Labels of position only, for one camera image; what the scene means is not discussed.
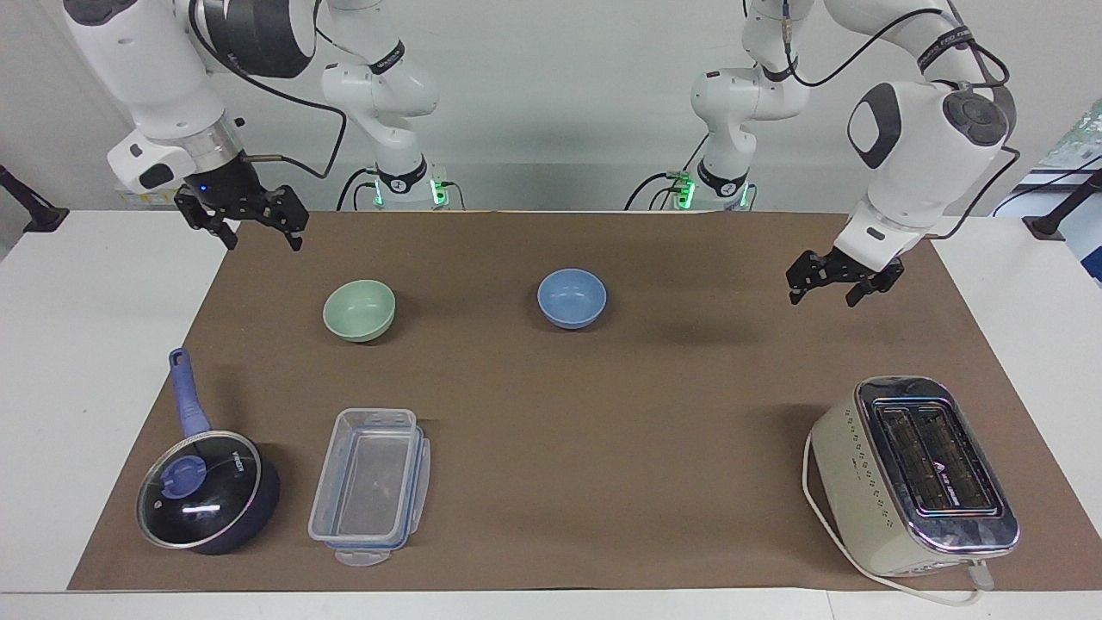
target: blue bowl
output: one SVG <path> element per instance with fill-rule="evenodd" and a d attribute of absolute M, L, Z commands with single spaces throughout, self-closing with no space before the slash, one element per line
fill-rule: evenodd
<path fill-rule="evenodd" d="M 601 279 L 584 269 L 559 269 L 543 278 L 536 298 L 551 325 L 580 330 L 597 320 L 608 293 Z"/>

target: bowl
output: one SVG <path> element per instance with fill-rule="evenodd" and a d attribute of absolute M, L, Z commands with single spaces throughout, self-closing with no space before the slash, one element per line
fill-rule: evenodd
<path fill-rule="evenodd" d="M 551 325 L 580 330 L 597 320 L 608 293 L 593 273 L 584 269 L 560 269 L 543 278 L 536 298 Z"/>
<path fill-rule="evenodd" d="M 329 294 L 322 308 L 325 327 L 348 342 L 367 342 L 386 334 L 395 320 L 395 291 L 376 280 L 356 280 Z"/>

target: toaster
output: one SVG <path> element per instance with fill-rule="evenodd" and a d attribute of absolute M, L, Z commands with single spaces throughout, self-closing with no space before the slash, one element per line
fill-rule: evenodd
<path fill-rule="evenodd" d="M 927 378 L 869 379 L 811 431 L 846 551 L 882 577 L 1011 553 L 1018 522 L 957 402 Z"/>

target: blue handle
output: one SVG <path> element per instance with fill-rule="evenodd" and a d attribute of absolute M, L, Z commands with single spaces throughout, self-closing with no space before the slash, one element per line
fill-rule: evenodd
<path fill-rule="evenodd" d="M 184 349 L 169 353 L 169 377 L 172 378 L 172 393 L 176 398 L 176 413 L 184 437 L 210 431 L 199 398 L 195 394 L 195 379 L 192 377 L 192 359 Z"/>

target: toaster power cord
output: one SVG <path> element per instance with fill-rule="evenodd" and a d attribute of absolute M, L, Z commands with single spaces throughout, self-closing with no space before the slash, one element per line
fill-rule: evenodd
<path fill-rule="evenodd" d="M 853 556 L 850 555 L 850 551 L 846 550 L 845 545 L 842 544 L 842 540 L 839 539 L 838 534 L 834 533 L 834 530 L 830 526 L 830 522 L 827 521 L 827 518 L 823 516 L 822 511 L 819 510 L 819 504 L 817 504 L 815 500 L 811 497 L 811 491 L 808 490 L 808 465 L 810 460 L 811 460 L 811 434 L 809 433 L 808 440 L 804 442 L 803 444 L 803 497 L 807 498 L 808 503 L 811 504 L 811 510 L 814 511 L 815 516 L 819 518 L 819 523 L 823 524 L 823 530 L 825 530 L 827 533 L 830 534 L 831 541 L 834 541 L 834 545 L 838 546 L 838 551 L 842 552 L 842 555 L 845 556 L 845 559 L 850 561 L 850 564 L 852 564 L 853 567 L 856 568 L 858 573 L 861 573 L 865 577 L 868 577 L 873 581 L 876 581 L 877 584 L 899 590 L 900 592 L 908 594 L 910 596 L 918 597 L 920 599 L 926 599 L 931 602 L 948 605 L 950 607 L 968 607 L 974 603 L 975 601 L 980 600 L 980 597 L 983 595 L 984 590 L 991 590 L 994 588 L 994 583 L 991 579 L 991 573 L 987 572 L 987 564 L 983 561 L 972 563 L 971 565 L 969 565 L 968 568 L 969 576 L 972 577 L 972 583 L 975 584 L 976 589 L 973 590 L 968 598 L 962 600 L 941 598 L 939 596 L 923 592 L 921 590 L 916 590 L 915 588 L 908 588 L 907 586 L 897 584 L 890 579 L 885 579 L 884 577 L 880 577 L 878 575 L 873 575 L 872 573 L 865 570 L 860 564 L 857 564 L 857 561 L 853 559 Z"/>

